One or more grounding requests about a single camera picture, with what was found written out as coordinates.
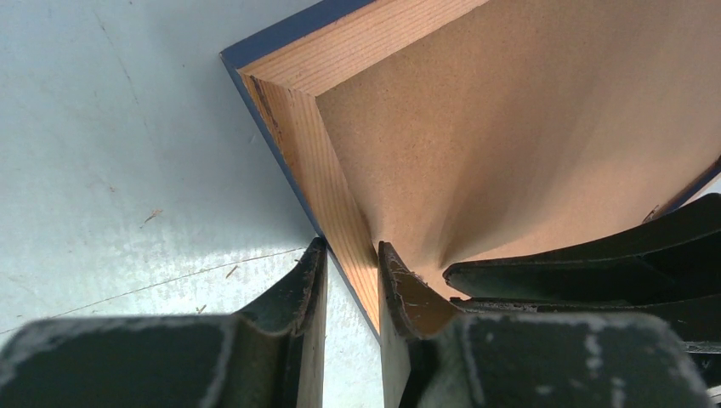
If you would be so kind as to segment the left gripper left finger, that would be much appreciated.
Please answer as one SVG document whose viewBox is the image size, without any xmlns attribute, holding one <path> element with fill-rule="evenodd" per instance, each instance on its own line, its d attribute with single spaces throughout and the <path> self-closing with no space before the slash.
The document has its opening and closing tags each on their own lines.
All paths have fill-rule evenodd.
<svg viewBox="0 0 721 408">
<path fill-rule="evenodd" d="M 1 352 L 4 407 L 319 407 L 327 245 L 231 314 L 36 320 Z"/>
</svg>

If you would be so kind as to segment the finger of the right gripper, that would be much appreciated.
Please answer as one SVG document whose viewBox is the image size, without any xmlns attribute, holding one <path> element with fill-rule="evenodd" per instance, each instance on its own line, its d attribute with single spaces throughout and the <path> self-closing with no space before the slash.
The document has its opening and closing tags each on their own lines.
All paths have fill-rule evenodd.
<svg viewBox="0 0 721 408">
<path fill-rule="evenodd" d="M 720 195 L 595 241 L 455 263 L 443 277 L 472 298 L 650 304 L 720 292 Z"/>
<path fill-rule="evenodd" d="M 646 305 L 553 303 L 537 300 L 453 297 L 450 302 L 467 311 L 506 311 L 528 313 L 642 313 L 654 315 L 668 323 L 687 345 L 690 353 L 720 352 L 720 296 L 710 295 L 689 300 Z"/>
</svg>

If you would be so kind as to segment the brown cardboard backing board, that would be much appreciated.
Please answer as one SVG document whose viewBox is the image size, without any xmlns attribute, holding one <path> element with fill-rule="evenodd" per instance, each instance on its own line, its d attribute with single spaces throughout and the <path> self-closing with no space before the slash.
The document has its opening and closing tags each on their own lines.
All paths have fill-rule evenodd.
<svg viewBox="0 0 721 408">
<path fill-rule="evenodd" d="M 374 241 L 451 264 L 640 224 L 720 154 L 717 1 L 491 1 L 317 100 Z"/>
</svg>

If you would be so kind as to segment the wooden picture frame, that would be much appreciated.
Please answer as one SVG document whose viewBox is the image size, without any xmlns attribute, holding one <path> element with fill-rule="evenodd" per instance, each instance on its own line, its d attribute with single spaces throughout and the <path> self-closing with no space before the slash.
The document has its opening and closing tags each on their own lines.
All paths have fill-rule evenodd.
<svg viewBox="0 0 721 408">
<path fill-rule="evenodd" d="M 377 250 L 317 104 L 326 91 L 491 1 L 322 1 L 221 54 L 366 320 L 379 328 Z"/>
</svg>

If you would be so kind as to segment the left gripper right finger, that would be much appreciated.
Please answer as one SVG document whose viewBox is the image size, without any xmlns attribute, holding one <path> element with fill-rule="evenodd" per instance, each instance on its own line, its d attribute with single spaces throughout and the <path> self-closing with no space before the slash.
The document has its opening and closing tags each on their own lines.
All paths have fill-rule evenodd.
<svg viewBox="0 0 721 408">
<path fill-rule="evenodd" d="M 468 312 L 378 248 L 387 407 L 709 407 L 668 323 L 636 313 Z"/>
</svg>

